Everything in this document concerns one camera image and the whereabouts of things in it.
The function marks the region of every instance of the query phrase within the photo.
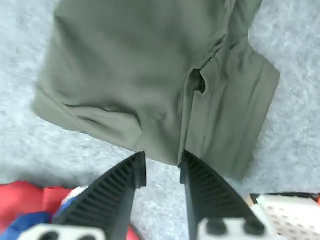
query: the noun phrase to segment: gray carpet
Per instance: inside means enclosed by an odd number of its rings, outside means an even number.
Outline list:
[[[56,0],[0,0],[0,183],[27,180],[81,186],[131,152],[36,117],[30,104]],[[320,1],[264,0],[252,46],[281,79],[243,182],[243,195],[320,191]],[[132,221],[146,239],[186,239],[179,171],[149,160],[148,188],[136,194]]]

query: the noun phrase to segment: black plastic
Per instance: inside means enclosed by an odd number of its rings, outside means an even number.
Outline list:
[[[222,236],[227,233],[227,227],[222,219],[209,219],[206,225],[206,231],[208,234]]]
[[[45,233],[40,237],[40,240],[58,240],[59,234],[55,231]]]
[[[91,184],[53,223],[100,228],[108,240],[125,240],[135,191],[146,185],[146,155],[138,152]]]
[[[265,233],[265,226],[256,218],[250,218],[244,225],[247,234],[261,236]]]
[[[235,190],[195,155],[184,151],[180,168],[180,182],[185,185],[190,239],[197,239],[198,224],[205,218],[243,218],[259,222]],[[217,229],[213,227],[217,233],[223,232],[222,228]]]

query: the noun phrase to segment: green cloth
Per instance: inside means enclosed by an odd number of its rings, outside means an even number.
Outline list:
[[[34,111],[179,165],[241,179],[279,72],[248,42],[262,0],[62,0]]]

